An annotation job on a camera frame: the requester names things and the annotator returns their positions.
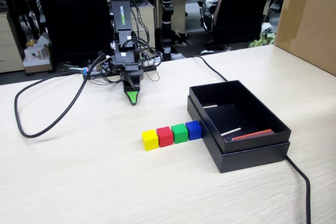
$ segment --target cube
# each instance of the cube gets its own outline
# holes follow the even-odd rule
[[[155,130],[142,132],[142,144],[146,151],[159,148],[159,138]]]
[[[188,129],[189,140],[202,138],[202,127],[197,121],[185,123],[185,126]]]
[[[157,136],[159,137],[159,146],[165,147],[173,144],[173,132],[169,127],[156,129]]]
[[[172,126],[174,134],[174,143],[180,144],[188,141],[188,130],[183,123]]]

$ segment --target blue cube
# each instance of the blue cube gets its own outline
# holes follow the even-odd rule
[[[185,123],[185,126],[188,129],[189,140],[202,138],[202,127],[197,121]]]

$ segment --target white stick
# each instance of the white stick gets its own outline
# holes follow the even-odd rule
[[[209,109],[209,108],[215,108],[215,107],[217,107],[217,105],[205,106],[205,107],[203,107],[203,108],[204,108],[204,109]]]
[[[240,131],[242,128],[237,128],[237,129],[234,129],[234,130],[231,130],[231,131],[228,131],[228,132],[225,132],[223,134],[221,134],[221,136],[225,136],[225,135],[228,135],[228,134],[231,134],[231,133],[234,133],[236,131]]]

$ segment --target red cube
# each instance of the red cube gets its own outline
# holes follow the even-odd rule
[[[169,127],[156,129],[156,134],[159,137],[159,146],[165,147],[173,144],[173,132]]]

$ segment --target desk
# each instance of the desk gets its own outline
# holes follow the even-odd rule
[[[205,58],[291,128],[288,155],[310,179],[312,223],[332,223],[336,77],[275,46]],[[222,81],[200,59],[164,62],[158,73],[159,82],[144,75],[136,106],[120,84],[87,83],[70,112],[31,140],[17,129],[13,103],[33,82],[0,86],[1,221],[304,223],[306,185],[286,161],[220,174],[202,140],[144,151],[142,131],[190,121],[189,86]],[[53,122],[81,83],[62,77],[23,93],[27,133]]]

